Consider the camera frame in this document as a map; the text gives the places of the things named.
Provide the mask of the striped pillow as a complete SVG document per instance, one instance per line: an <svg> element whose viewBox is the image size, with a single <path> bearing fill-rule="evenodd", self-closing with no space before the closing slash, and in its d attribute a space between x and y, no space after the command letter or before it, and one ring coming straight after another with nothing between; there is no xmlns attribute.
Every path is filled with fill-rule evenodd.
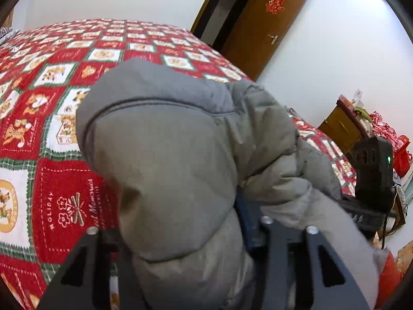
<svg viewBox="0 0 413 310"><path fill-rule="evenodd" d="M16 36L20 31L12 27L2 27L0 30L0 45Z"/></svg>

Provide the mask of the red bags on cabinet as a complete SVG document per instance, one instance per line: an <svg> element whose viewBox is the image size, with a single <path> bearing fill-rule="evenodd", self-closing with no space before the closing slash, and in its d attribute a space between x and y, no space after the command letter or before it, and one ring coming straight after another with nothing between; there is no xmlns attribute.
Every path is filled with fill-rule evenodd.
<svg viewBox="0 0 413 310"><path fill-rule="evenodd" d="M388 140L393 148L393 168L401 178L409 171L412 163L412 153L407 150L410 139L405 135L398 135L395 129L382 116L374 111L370 114L372 131L375 136Z"/></svg>

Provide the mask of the red patchwork bear quilt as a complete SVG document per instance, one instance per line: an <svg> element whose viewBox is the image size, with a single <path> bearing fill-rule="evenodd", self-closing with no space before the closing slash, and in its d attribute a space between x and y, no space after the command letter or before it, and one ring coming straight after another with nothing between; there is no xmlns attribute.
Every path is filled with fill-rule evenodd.
<svg viewBox="0 0 413 310"><path fill-rule="evenodd" d="M1 46L1 281L23 309L42 309L53 286L72 287L68 258L104 254L78 241L95 227L120 232L118 198L79 148L76 112L90 88L130 59L196 79L254 83L178 27L135 20L77 20L23 32ZM150 309L140 283L131 289Z"/></svg>

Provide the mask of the grey puffer jacket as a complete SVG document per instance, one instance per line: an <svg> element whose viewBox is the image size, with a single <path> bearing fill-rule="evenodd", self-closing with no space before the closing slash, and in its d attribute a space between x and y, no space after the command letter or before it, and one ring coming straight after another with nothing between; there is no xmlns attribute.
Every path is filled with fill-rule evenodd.
<svg viewBox="0 0 413 310"><path fill-rule="evenodd" d="M130 59L90 88L76 134L88 166L117 195L120 232L151 308L251 304L257 268L234 210L238 189L287 227L318 227L375 306L385 254L338 204L329 157L261 86Z"/></svg>

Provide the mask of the brown wooden cabinet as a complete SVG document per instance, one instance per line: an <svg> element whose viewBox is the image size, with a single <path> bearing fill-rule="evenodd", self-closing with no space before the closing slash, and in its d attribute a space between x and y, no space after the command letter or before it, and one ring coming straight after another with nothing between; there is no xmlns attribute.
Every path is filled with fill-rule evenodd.
<svg viewBox="0 0 413 310"><path fill-rule="evenodd" d="M344 95L339 96L336 106L318 129L330 137L344 154L351 153L357 142L368 138L366 129L356 119L353 105Z"/></svg>

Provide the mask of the red door decoration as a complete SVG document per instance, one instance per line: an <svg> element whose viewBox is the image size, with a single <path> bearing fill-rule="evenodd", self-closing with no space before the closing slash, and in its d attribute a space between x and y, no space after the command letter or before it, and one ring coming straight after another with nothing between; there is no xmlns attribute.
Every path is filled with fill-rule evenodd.
<svg viewBox="0 0 413 310"><path fill-rule="evenodd" d="M285 0L269 0L265 5L265 10L268 13L276 15L284 11L284 2Z"/></svg>

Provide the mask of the brown wooden door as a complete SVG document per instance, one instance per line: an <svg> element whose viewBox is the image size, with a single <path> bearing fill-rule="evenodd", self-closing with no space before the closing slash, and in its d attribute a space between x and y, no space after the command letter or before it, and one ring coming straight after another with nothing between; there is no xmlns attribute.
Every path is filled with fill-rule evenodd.
<svg viewBox="0 0 413 310"><path fill-rule="evenodd" d="M222 48L221 54L256 81L307 0L285 0L284 11L266 12L269 0L249 0ZM271 45L269 35L278 39Z"/></svg>

